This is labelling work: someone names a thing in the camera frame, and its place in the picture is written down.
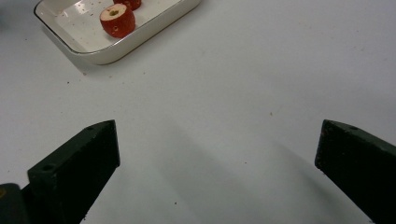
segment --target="white tray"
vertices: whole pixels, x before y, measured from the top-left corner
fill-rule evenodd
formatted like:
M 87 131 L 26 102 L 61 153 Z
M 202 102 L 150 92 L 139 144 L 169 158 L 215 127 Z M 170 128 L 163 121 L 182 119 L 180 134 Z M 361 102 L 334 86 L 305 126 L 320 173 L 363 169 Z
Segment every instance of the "white tray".
M 201 0 L 142 0 L 136 28 L 123 39 L 108 35 L 99 15 L 112 0 L 42 0 L 35 15 L 72 54 L 91 63 L 113 63 L 198 6 Z

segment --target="red fruit piece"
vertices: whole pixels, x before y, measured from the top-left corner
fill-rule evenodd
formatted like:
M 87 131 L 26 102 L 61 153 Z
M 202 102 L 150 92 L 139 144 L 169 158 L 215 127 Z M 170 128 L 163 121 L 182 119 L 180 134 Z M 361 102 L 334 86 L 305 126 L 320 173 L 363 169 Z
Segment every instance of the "red fruit piece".
M 124 4 L 131 10 L 135 10 L 142 5 L 142 0 L 113 0 L 114 4 Z
M 105 8 L 100 14 L 100 22 L 106 33 L 117 38 L 130 34 L 135 27 L 134 13 L 123 4 Z

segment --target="white tabletop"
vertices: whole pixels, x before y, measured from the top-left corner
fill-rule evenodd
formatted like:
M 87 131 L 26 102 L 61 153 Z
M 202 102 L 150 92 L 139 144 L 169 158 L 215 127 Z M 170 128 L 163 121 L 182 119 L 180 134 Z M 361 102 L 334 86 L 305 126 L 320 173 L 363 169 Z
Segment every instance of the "white tabletop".
M 314 158 L 324 119 L 396 144 L 395 1 L 203 0 L 109 65 L 35 4 L 0 2 L 1 183 L 114 119 L 121 167 L 83 223 L 369 222 Z

